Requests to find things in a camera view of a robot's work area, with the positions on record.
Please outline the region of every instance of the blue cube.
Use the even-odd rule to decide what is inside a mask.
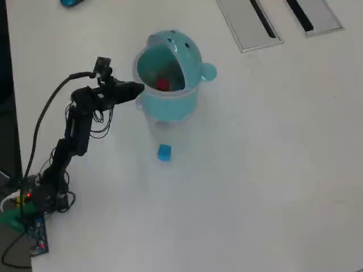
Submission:
[[[166,144],[160,144],[159,150],[158,150],[158,158],[159,160],[162,160],[164,162],[168,162],[171,157],[171,146],[168,146]]]

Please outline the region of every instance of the table surface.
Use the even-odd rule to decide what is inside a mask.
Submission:
[[[345,31],[305,38],[282,0],[263,0],[285,43],[241,54],[214,0],[8,0],[23,168],[36,120],[70,73],[112,58],[132,80],[148,35],[178,29],[218,77],[201,85],[173,158],[134,102],[69,167],[77,201],[48,220],[41,271],[329,271],[363,267],[363,23],[360,0],[329,0]],[[42,123],[32,173],[62,137],[68,84]]]

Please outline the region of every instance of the cable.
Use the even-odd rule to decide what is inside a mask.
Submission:
[[[103,133],[105,131],[106,131],[106,133],[104,135],[100,136],[100,137],[97,137],[97,136],[94,136],[94,135],[90,134],[90,137],[92,137],[94,139],[102,139],[102,138],[106,137],[106,135],[109,132],[109,129],[111,128],[112,117],[113,117],[113,108],[109,110],[108,121],[107,121],[106,126],[101,130],[91,130],[92,133]]]
[[[25,232],[23,232],[22,234],[20,234],[2,253],[1,255],[1,263],[7,267],[11,267],[11,268],[16,268],[16,269],[32,269],[31,266],[19,266],[19,265],[13,265],[10,263],[5,262],[5,257],[8,254],[8,252],[10,251],[10,249],[16,244],[16,242],[18,242],[23,236],[24,236]]]
[[[69,209],[73,206],[74,202],[75,202],[75,193],[71,192],[71,191],[68,191],[66,192],[67,194],[71,194],[73,196],[73,199],[70,203],[70,205],[68,206],[68,208],[66,209],[63,209],[63,210],[58,210],[59,213],[63,214],[63,213],[66,213],[67,211],[69,211]]]
[[[26,178],[29,175],[29,171],[30,168],[32,166],[33,163],[33,159],[34,159],[34,155],[35,155],[35,149],[36,149],[36,141],[38,138],[38,132],[39,132],[39,128],[40,128],[40,124],[50,106],[50,104],[52,103],[53,99],[56,97],[56,95],[59,93],[59,91],[64,87],[65,84],[67,84],[69,81],[73,80],[73,79],[78,79],[78,78],[85,78],[85,77],[89,77],[89,78],[95,78],[96,74],[92,73],[92,72],[81,72],[81,73],[76,73],[76,74],[71,74],[69,75],[65,80],[63,80],[63,82],[53,91],[53,93],[51,94],[51,96],[49,97],[47,103],[45,103],[43,110],[40,113],[40,116],[38,118],[38,121],[36,123],[35,129],[34,129],[34,136],[33,136],[33,145],[32,145],[32,151],[30,154],[30,158],[29,158],[29,162],[28,162],[28,166],[26,168],[25,174],[23,179],[20,182],[20,218],[21,220],[24,219],[24,210],[23,210],[23,184],[24,181],[26,180]]]

